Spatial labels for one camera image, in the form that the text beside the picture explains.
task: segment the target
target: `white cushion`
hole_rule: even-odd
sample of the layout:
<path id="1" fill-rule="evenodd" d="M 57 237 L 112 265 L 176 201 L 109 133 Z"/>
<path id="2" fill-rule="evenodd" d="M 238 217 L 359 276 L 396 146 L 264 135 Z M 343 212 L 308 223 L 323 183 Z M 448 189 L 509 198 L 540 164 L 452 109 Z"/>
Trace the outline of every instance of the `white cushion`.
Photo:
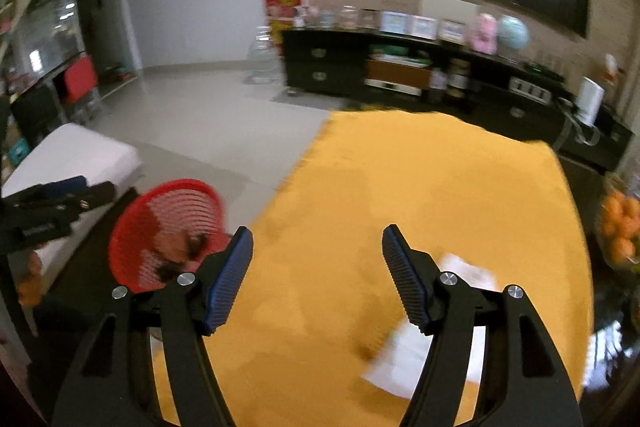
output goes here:
<path id="1" fill-rule="evenodd" d="M 15 169 L 2 187 L 2 197 L 32 185 L 84 176 L 89 185 L 112 182 L 119 198 L 132 187 L 141 173 L 142 161 L 135 147 L 68 123 L 47 136 Z M 102 206 L 82 214 L 72 226 L 73 235 L 52 241 L 38 250 L 42 259 L 45 291 L 109 207 Z"/>

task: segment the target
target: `picture frame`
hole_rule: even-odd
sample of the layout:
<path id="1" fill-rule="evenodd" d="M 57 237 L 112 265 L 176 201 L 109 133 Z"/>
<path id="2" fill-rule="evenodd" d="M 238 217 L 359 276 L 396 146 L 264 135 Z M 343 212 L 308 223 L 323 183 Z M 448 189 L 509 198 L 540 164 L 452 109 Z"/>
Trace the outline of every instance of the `picture frame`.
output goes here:
<path id="1" fill-rule="evenodd" d="M 414 15 L 411 20 L 411 35 L 434 41 L 438 38 L 438 20 Z"/>
<path id="2" fill-rule="evenodd" d="M 360 20 L 358 26 L 366 30 L 378 29 L 378 10 L 363 8 L 360 10 Z"/>
<path id="3" fill-rule="evenodd" d="M 382 12 L 380 16 L 380 31 L 406 35 L 408 20 L 409 16 L 406 13 Z"/>
<path id="4" fill-rule="evenodd" d="M 440 23 L 440 32 L 438 36 L 441 41 L 464 45 L 466 41 L 466 24 L 462 22 L 443 20 Z"/>

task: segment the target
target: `pink figurine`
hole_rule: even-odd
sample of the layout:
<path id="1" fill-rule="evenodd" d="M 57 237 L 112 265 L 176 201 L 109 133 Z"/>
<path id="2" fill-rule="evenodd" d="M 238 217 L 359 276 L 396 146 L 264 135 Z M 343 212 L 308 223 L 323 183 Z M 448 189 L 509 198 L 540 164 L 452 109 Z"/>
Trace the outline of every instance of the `pink figurine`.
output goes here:
<path id="1" fill-rule="evenodd" d="M 498 49 L 497 33 L 498 23 L 495 17 L 481 13 L 471 35 L 471 47 L 477 52 L 495 55 Z"/>

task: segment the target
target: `red basket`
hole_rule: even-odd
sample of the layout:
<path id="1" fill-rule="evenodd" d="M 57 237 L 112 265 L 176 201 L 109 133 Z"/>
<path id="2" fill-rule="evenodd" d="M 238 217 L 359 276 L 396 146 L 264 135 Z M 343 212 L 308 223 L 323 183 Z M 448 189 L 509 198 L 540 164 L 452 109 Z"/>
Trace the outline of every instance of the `red basket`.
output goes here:
<path id="1" fill-rule="evenodd" d="M 207 234 L 201 263 L 228 244 L 222 198 L 206 183 L 176 180 L 134 200 L 118 219 L 109 243 L 109 266 L 116 281 L 134 293 L 164 286 L 156 274 L 163 261 L 153 253 L 158 232 Z"/>

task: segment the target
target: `yellow cloth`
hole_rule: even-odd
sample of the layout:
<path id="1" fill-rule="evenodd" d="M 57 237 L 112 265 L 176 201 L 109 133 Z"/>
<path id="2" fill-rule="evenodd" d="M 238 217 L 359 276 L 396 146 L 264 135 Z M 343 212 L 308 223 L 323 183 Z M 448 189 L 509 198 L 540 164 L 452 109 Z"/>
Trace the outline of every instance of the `yellow cloth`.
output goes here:
<path id="1" fill-rule="evenodd" d="M 523 286 L 579 395 L 590 264 L 552 151 L 444 114 L 339 112 L 252 226 L 254 260 L 206 339 L 239 427 L 397 427 L 408 401 L 360 378 L 362 347 L 402 316 L 380 247 L 390 223 L 436 261 L 451 252 Z M 177 422 L 161 352 L 155 365 Z M 459 421 L 476 393 L 467 383 Z"/>

